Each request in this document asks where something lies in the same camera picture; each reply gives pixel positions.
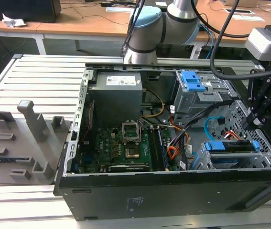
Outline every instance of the floor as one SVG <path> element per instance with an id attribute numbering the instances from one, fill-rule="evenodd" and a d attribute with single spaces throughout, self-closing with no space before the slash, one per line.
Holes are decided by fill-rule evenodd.
<path id="1" fill-rule="evenodd" d="M 34 39 L 1 37 L 0 40 L 12 53 L 39 54 Z M 96 55 L 96 56 L 120 56 L 121 42 L 80 41 L 81 51 L 76 51 L 73 40 L 45 40 L 46 51 L 50 55 Z M 205 58 L 209 47 L 201 52 L 200 58 Z M 192 47 L 173 46 L 167 57 L 189 58 Z M 158 50 L 158 56 L 164 56 L 168 50 Z M 221 48 L 218 50 L 217 59 L 240 59 L 241 49 Z M 11 59 L 7 50 L 0 43 L 0 73 Z"/>

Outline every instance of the desk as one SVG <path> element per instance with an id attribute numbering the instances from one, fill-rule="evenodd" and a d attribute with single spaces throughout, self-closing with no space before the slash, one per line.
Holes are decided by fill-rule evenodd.
<path id="1" fill-rule="evenodd" d="M 79 7 L 79 5 L 72 4 L 74 8 L 71 8 L 69 0 L 61 0 L 61 2 L 63 3 L 61 4 L 62 11 L 56 23 L 27 22 L 27 26 L 10 28 L 0 21 L 0 36 L 34 38 L 40 54 L 46 54 L 43 43 L 44 39 L 75 40 L 76 50 L 80 50 L 78 40 L 121 42 L 125 39 L 129 13 L 106 12 L 106 8 L 100 5 Z M 221 2 L 212 2 L 210 5 L 207 4 L 208 2 L 209 0 L 199 0 L 197 4 L 198 11 L 205 13 L 208 17 L 208 22 L 220 30 L 228 14 L 224 10 L 211 10 L 211 8 L 214 10 L 223 9 L 224 6 Z M 271 4 L 271 1 L 259 1 L 259 4 L 269 3 Z M 265 22 L 238 21 L 232 19 L 226 32 L 231 34 L 245 34 L 250 33 L 254 27 L 265 27 L 265 25 L 271 24 L 271 12 L 265 12 L 259 8 L 256 8 L 254 12 L 257 16 L 262 17 Z M 102 17 L 91 17 L 92 15 L 100 15 L 119 24 L 108 21 Z M 208 36 L 205 32 L 199 32 L 196 40 L 191 43 L 194 45 L 191 58 L 198 58 L 201 48 L 207 39 Z M 246 38 L 234 39 L 223 37 L 220 46 L 243 48 L 245 40 Z"/>
<path id="2" fill-rule="evenodd" d="M 18 102 L 30 99 L 35 104 L 34 110 L 42 112 L 45 119 L 60 114 L 72 121 L 85 64 L 105 61 L 122 63 L 122 58 L 50 55 L 12 58 L 0 75 L 0 111 L 10 111 L 14 117 L 19 117 L 21 114 L 15 109 Z M 208 66 L 208 60 L 159 58 L 158 62 Z M 216 60 L 216 66 L 232 67 L 237 74 L 259 67 L 251 61 L 233 60 Z M 0 229 L 190 229 L 226 226 L 271 229 L 271 201 L 253 212 L 76 222 L 64 199 L 53 195 L 53 189 L 53 185 L 0 185 Z"/>
<path id="3" fill-rule="evenodd" d="M 208 17 L 208 23 L 212 25 L 214 28 L 221 30 L 225 20 L 227 19 L 228 13 L 223 8 L 231 8 L 230 6 L 224 6 L 220 1 L 212 1 L 208 4 L 211 0 L 198 0 L 197 10 L 199 13 L 205 13 Z M 258 1 L 258 6 L 264 4 L 271 4 L 271 1 Z M 245 8 L 245 7 L 238 7 L 237 9 L 246 9 L 252 10 L 255 13 L 255 16 L 259 16 L 263 18 L 265 21 L 241 21 L 231 19 L 226 33 L 229 34 L 247 34 L 250 33 L 251 30 L 255 27 L 265 27 L 266 25 L 271 25 L 271 12 L 263 11 L 261 8 Z M 201 52 L 202 47 L 207 42 L 208 36 L 205 31 L 200 31 L 196 37 L 196 40 L 192 43 L 194 45 L 191 58 L 197 59 Z M 223 36 L 221 39 L 220 47 L 233 47 L 233 48 L 244 48 L 244 44 L 247 38 L 230 38 Z"/>

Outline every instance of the power supply label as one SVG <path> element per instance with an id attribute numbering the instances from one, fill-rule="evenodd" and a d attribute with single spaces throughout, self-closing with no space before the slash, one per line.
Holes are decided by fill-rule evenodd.
<path id="1" fill-rule="evenodd" d="M 109 75 L 107 86 L 136 86 L 135 76 L 131 75 Z"/>

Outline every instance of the chip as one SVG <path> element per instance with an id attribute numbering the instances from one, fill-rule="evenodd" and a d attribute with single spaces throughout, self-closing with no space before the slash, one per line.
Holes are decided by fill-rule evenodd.
<path id="1" fill-rule="evenodd" d="M 139 158 L 140 157 L 140 146 L 134 144 L 125 145 L 125 157 L 126 158 Z"/>

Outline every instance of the slotted metal surface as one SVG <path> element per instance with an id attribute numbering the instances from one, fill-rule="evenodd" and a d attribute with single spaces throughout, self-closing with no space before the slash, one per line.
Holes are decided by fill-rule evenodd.
<path id="1" fill-rule="evenodd" d="M 84 58 L 75 58 L 76 62 L 59 62 L 59 58 L 44 62 L 43 59 L 41 62 L 32 62 L 30 57 L 12 60 L 0 82 L 0 111 L 23 117 L 17 105 L 21 100 L 32 100 L 34 111 L 43 113 L 45 119 L 62 115 L 73 121 L 85 69 Z"/>
<path id="2" fill-rule="evenodd" d="M 63 115 L 72 121 L 86 62 L 121 63 L 121 58 L 24 55 L 13 59 L 0 75 L 0 111 L 12 111 L 14 117 L 21 117 L 15 110 L 18 101 L 31 99 L 36 105 L 35 111 L 42 112 L 45 119 Z M 234 70 L 242 69 L 239 73 L 253 68 L 248 61 L 217 62 Z M 206 60 L 160 59 L 159 63 L 208 65 Z M 231 225 L 238 225 L 235 228 L 240 229 L 268 225 L 265 228 L 271 229 L 271 201 L 253 212 L 76 222 L 64 199 L 53 195 L 53 189 L 54 186 L 0 185 L 0 229 L 190 229 L 231 228 Z"/>

